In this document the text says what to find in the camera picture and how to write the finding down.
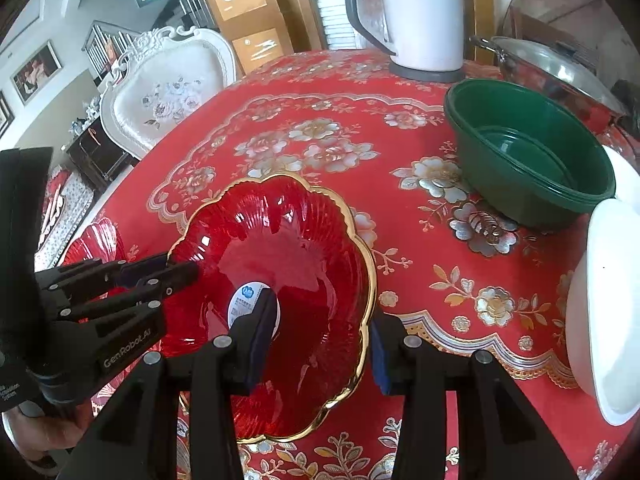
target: red glass dish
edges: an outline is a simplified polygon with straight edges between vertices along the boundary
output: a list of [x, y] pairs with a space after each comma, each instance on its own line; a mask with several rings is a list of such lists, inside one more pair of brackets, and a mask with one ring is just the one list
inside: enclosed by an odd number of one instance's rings
[[196, 261], [200, 277], [164, 302], [167, 356], [226, 333], [230, 300], [244, 284], [277, 294], [280, 322], [262, 381], [250, 397], [232, 398], [239, 440], [301, 438], [353, 391], [376, 275], [340, 197], [289, 174], [241, 180], [194, 214], [170, 257]]
[[100, 258], [106, 264], [123, 260], [124, 257], [124, 245], [116, 226], [108, 218], [103, 218], [89, 224], [82, 235], [71, 242], [62, 264], [69, 265], [93, 258]]

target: human hand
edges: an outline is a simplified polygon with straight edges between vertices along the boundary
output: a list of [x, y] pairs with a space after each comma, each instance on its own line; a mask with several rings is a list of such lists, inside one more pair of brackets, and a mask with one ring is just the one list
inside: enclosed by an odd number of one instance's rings
[[15, 449], [27, 460], [37, 462], [49, 449], [74, 447], [94, 420], [91, 402], [76, 406], [74, 419], [41, 416], [30, 418], [13, 408], [2, 414], [4, 430]]

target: red tablecloth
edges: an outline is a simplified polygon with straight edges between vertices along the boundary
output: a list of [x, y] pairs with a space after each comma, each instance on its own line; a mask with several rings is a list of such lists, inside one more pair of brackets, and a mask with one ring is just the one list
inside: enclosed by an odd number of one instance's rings
[[[117, 225], [127, 258], [135, 260], [168, 250], [196, 208], [236, 178], [289, 170], [337, 191], [375, 257], [384, 309], [447, 351], [493, 352], [519, 379], [578, 476], [594, 478], [631, 426], [609, 426], [568, 366], [564, 310], [588, 219], [542, 235], [492, 211], [457, 165], [442, 111], [448, 86], [398, 78], [387, 63], [377, 52], [315, 52], [261, 68], [177, 126], [98, 216]], [[494, 67], [466, 69], [498, 77]], [[499, 239], [478, 234], [481, 221], [496, 222]], [[311, 436], [241, 446], [245, 478], [389, 478], [401, 408], [367, 371]], [[449, 426], [447, 477], [454, 478], [454, 418]], [[185, 442], [186, 424], [178, 434]], [[187, 451], [180, 450], [184, 478]]]

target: gold rim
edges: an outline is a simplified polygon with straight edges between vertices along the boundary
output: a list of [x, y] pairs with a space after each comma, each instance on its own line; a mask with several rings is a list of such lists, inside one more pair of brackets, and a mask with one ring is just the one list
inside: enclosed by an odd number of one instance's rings
[[353, 221], [353, 215], [351, 215], [351, 210], [349, 209], [349, 206], [346, 204], [343, 198], [340, 195], [338, 195], [335, 191], [332, 191], [330, 189], [319, 187], [319, 186], [312, 186], [304, 178], [300, 177], [295, 173], [289, 173], [287, 171], [283, 171], [280, 173], [270, 174], [269, 176], [266, 176], [264, 178], [254, 178], [254, 177], [248, 176], [248, 177], [240, 178], [238, 180], [233, 181], [224, 189], [222, 193], [220, 193], [218, 197], [216, 197], [211, 202], [207, 202], [206, 204], [201, 205], [199, 208], [196, 209], [196, 211], [191, 215], [191, 218], [189, 218], [189, 222], [187, 223], [187, 229], [184, 232], [184, 236], [179, 238], [178, 241], [172, 245], [171, 249], [169, 250], [167, 259], [171, 257], [172, 253], [174, 252], [174, 249], [178, 246], [178, 244], [184, 241], [184, 239], [186, 238], [187, 233], [189, 232], [189, 227], [191, 226], [191, 222], [196, 217], [196, 215], [202, 209], [208, 207], [209, 205], [219, 202], [222, 199], [222, 197], [226, 195], [226, 192], [229, 191], [233, 186], [236, 186], [237, 184], [242, 184], [243, 182], [255, 182], [257, 184], [262, 184], [263, 182], [266, 182], [270, 178], [276, 178], [280, 176], [285, 176], [285, 177], [294, 179], [299, 184], [302, 184], [302, 186], [309, 192], [320, 193], [329, 197], [329, 199], [331, 199], [335, 203], [335, 205], [337, 205], [338, 208], [340, 208], [340, 212], [342, 213], [342, 216], [344, 218], [344, 223], [347, 227], [347, 236], [356, 245], [356, 247], [358, 248], [358, 250], [360, 251], [360, 254], [364, 259], [364, 262], [367, 266], [367, 275], [369, 277], [369, 294], [367, 297], [367, 306], [364, 312], [364, 316], [360, 321], [360, 355], [358, 359], [358, 364], [356, 365], [355, 372], [350, 377], [347, 385], [342, 389], [342, 391], [338, 395], [336, 395], [333, 399], [328, 400], [327, 402], [324, 403], [324, 405], [322, 405], [322, 407], [320, 408], [320, 411], [316, 415], [316, 418], [304, 430], [300, 431], [299, 433], [295, 433], [291, 436], [285, 436], [285, 437], [277, 437], [277, 436], [262, 434], [259, 436], [255, 436], [253, 438], [240, 438], [238, 439], [238, 444], [257, 444], [259, 442], [262, 442], [263, 440], [271, 440], [272, 442], [293, 442], [294, 440], [299, 440], [300, 438], [306, 437], [312, 431], [316, 430], [320, 426], [320, 424], [322, 424], [322, 422], [325, 420], [329, 411], [331, 411], [331, 409], [333, 409], [335, 406], [337, 406], [340, 402], [345, 400], [355, 391], [356, 387], [360, 383], [362, 374], [364, 373], [364, 365], [365, 365], [365, 360], [367, 356], [367, 349], [369, 349], [369, 321], [371, 320], [371, 316], [373, 314], [373, 307], [376, 301], [376, 289], [378, 286], [377, 284], [378, 278], [376, 275], [376, 264], [373, 260], [371, 251], [369, 250], [368, 245], [364, 243], [362, 238], [358, 236], [356, 232], [356, 227]]

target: white ornate chair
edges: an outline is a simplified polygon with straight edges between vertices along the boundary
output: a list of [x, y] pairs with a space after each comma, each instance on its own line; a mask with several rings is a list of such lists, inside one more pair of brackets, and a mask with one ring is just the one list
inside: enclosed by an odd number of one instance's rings
[[113, 142], [142, 159], [176, 124], [236, 81], [231, 46], [208, 28], [157, 28], [120, 56], [100, 102]]

